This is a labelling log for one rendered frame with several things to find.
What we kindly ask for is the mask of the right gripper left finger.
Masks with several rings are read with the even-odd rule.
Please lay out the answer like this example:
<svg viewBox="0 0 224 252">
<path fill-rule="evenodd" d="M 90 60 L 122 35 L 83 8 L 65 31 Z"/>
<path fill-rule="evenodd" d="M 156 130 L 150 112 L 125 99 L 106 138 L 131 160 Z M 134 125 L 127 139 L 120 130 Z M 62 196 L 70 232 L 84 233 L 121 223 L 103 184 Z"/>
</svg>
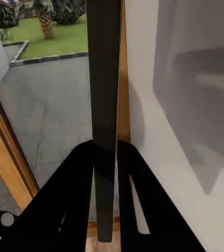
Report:
<svg viewBox="0 0 224 252">
<path fill-rule="evenodd" d="M 77 145 L 0 240 L 0 252 L 85 252 L 93 140 Z"/>
</svg>

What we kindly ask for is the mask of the poster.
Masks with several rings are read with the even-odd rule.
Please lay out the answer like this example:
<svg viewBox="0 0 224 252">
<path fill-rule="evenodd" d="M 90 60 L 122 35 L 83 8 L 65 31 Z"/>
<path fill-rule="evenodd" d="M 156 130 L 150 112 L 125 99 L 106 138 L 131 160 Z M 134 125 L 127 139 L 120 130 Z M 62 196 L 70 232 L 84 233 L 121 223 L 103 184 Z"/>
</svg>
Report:
<svg viewBox="0 0 224 252">
<path fill-rule="evenodd" d="M 112 242 L 123 0 L 86 0 L 98 241 Z"/>
</svg>

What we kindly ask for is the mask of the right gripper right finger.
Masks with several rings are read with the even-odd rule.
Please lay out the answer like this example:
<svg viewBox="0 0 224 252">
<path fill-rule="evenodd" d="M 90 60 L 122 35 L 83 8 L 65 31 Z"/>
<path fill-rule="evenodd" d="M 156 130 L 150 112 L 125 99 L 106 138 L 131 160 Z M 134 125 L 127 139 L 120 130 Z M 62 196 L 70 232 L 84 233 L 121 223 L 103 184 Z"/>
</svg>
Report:
<svg viewBox="0 0 224 252">
<path fill-rule="evenodd" d="M 137 148 L 118 140 L 121 252 L 206 252 Z M 133 180 L 150 234 L 137 228 Z"/>
</svg>

